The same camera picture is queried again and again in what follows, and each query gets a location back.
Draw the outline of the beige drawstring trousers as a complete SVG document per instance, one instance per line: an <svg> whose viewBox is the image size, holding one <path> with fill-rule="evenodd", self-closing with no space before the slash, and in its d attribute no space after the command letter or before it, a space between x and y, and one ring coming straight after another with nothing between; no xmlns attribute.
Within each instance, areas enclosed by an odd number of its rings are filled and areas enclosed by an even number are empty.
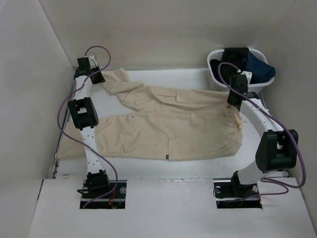
<svg viewBox="0 0 317 238"><path fill-rule="evenodd" d="M102 156L193 161L240 149L242 119L227 103L227 92L133 82L121 68L104 77L104 89L133 113L99 120L95 141Z"/></svg>

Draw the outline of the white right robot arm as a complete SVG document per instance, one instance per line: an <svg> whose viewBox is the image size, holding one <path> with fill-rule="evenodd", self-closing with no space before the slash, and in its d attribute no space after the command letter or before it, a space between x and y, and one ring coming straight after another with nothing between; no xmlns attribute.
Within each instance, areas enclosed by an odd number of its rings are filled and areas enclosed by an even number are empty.
<svg viewBox="0 0 317 238"><path fill-rule="evenodd" d="M293 129L283 129L273 119L258 95L248 91L246 75L231 75L229 88L227 102L248 118L261 137L255 160L231 177L231 193L235 197L244 198L269 173L295 167L298 133Z"/></svg>

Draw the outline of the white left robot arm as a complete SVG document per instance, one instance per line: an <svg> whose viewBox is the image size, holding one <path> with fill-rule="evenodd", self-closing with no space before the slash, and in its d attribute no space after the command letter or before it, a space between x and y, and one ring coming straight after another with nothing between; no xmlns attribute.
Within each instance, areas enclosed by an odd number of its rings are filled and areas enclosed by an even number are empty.
<svg viewBox="0 0 317 238"><path fill-rule="evenodd" d="M73 124L80 131L86 159L87 177L84 188L78 192L88 194L89 197L107 197L111 192L111 185L105 169L102 167L100 157L96 154L96 129L99 118L90 97L92 85L105 82L100 67L94 56L78 58L78 68L74 79L76 90L73 99L67 105L71 114Z"/></svg>

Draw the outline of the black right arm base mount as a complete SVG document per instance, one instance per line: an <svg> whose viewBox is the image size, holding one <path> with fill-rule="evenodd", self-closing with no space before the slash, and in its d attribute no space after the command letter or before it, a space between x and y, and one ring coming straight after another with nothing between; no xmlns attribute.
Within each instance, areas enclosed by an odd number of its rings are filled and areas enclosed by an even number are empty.
<svg viewBox="0 0 317 238"><path fill-rule="evenodd" d="M234 186L230 180L225 179L215 180L213 185L213 195L216 198L218 209L262 209L259 188L256 183Z"/></svg>

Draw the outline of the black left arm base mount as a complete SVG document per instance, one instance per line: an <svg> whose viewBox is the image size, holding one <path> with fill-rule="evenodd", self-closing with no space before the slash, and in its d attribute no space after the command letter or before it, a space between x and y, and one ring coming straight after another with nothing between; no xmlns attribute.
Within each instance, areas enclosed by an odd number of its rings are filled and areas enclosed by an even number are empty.
<svg viewBox="0 0 317 238"><path fill-rule="evenodd" d="M91 194L87 188L77 192L81 194L80 209L125 209L127 180L119 180L111 193L101 190Z"/></svg>

